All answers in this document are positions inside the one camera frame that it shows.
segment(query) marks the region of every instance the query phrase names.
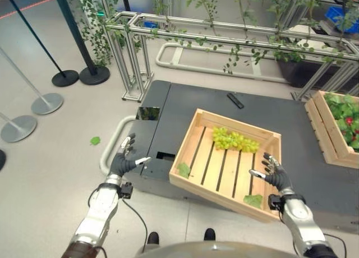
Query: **black table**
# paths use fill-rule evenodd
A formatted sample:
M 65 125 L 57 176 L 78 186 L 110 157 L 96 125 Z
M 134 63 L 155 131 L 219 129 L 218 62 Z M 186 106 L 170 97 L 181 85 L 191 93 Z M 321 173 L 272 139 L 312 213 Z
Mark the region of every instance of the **black table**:
M 152 157 L 126 178 L 136 188 L 165 197 L 201 198 L 169 183 L 168 172 L 195 110 L 201 108 L 282 134 L 282 164 L 297 193 L 304 195 L 317 223 L 358 233 L 359 169 L 326 164 L 306 114 L 304 103 L 237 93 L 238 109 L 227 91 L 154 81 L 143 107 L 159 107 L 157 121 L 136 120 L 134 151 L 128 157 Z

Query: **grape bunch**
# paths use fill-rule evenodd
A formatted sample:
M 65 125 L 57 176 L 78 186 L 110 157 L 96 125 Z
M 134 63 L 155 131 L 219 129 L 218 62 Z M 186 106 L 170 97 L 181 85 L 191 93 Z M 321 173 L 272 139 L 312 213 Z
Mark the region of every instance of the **grape bunch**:
M 247 139 L 238 132 L 228 132 L 224 127 L 213 128 L 213 141 L 217 150 L 236 149 L 244 153 L 255 153 L 259 148 L 257 141 Z

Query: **blue container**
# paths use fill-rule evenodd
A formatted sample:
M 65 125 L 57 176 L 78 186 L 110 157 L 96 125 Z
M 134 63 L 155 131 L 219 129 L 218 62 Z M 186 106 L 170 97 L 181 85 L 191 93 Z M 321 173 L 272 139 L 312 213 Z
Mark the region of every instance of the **blue container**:
M 325 17 L 330 19 L 334 24 L 338 21 L 335 17 L 343 17 L 343 9 L 341 7 L 329 7 Z M 350 28 L 344 29 L 345 33 L 359 33 L 359 19 Z

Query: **stanchion base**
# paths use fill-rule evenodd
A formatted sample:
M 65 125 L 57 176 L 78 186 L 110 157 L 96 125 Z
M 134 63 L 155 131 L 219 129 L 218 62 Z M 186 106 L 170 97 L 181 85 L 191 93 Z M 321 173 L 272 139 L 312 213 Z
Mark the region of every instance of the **stanchion base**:
M 97 85 L 105 82 L 110 77 L 110 70 L 104 66 L 96 66 L 97 74 L 91 75 L 88 68 L 80 72 L 80 80 L 86 85 Z
M 52 78 L 52 84 L 57 87 L 66 87 L 74 84 L 79 79 L 79 73 L 74 70 L 63 71 L 66 77 L 63 77 L 61 73 L 57 73 Z
M 37 98 L 31 105 L 31 110 L 37 115 L 52 113 L 61 107 L 63 103 L 63 98 L 59 94 L 44 94 L 43 98 L 47 101 L 47 103 L 45 103 L 41 98 Z
M 6 162 L 6 155 L 2 150 L 0 150 L 0 170 L 4 167 L 5 162 Z
M 5 142 L 16 142 L 29 136 L 36 128 L 37 121 L 33 116 L 19 116 L 12 120 L 19 128 L 6 123 L 1 130 L 1 138 Z

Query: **shoe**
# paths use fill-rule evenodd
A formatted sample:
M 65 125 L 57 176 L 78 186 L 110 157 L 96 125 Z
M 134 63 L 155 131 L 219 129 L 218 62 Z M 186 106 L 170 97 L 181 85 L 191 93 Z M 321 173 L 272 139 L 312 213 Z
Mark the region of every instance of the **shoe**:
M 151 232 L 147 239 L 147 244 L 157 244 L 159 245 L 159 236 L 157 232 Z
M 203 240 L 215 240 L 215 232 L 212 228 L 208 228 L 206 232 L 204 233 L 204 239 Z

